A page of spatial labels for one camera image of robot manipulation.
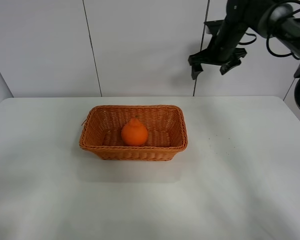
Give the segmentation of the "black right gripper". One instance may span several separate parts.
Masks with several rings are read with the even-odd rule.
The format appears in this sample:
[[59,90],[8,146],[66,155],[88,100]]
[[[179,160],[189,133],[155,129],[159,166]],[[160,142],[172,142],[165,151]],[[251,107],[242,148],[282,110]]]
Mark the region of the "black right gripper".
[[212,35],[208,47],[198,53],[190,55],[188,62],[191,65],[191,78],[197,80],[203,72],[201,64],[221,66],[221,75],[241,64],[238,58],[232,59],[237,45],[247,29],[251,28],[258,33],[258,24],[261,19],[261,2],[259,0],[228,0],[226,3],[226,16]]

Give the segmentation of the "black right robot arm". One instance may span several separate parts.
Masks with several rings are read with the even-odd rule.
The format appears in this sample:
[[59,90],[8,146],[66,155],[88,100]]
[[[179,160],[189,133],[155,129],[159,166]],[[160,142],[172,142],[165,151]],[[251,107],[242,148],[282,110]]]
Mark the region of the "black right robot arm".
[[[241,64],[247,55],[241,42],[247,29],[254,30],[252,36],[266,39],[267,51],[274,57],[293,57],[300,61],[300,0],[229,0],[223,20],[206,21],[212,38],[207,48],[188,57],[193,80],[203,72],[202,65],[219,66],[225,75]],[[294,100],[300,109],[300,64],[293,77],[297,79]]]

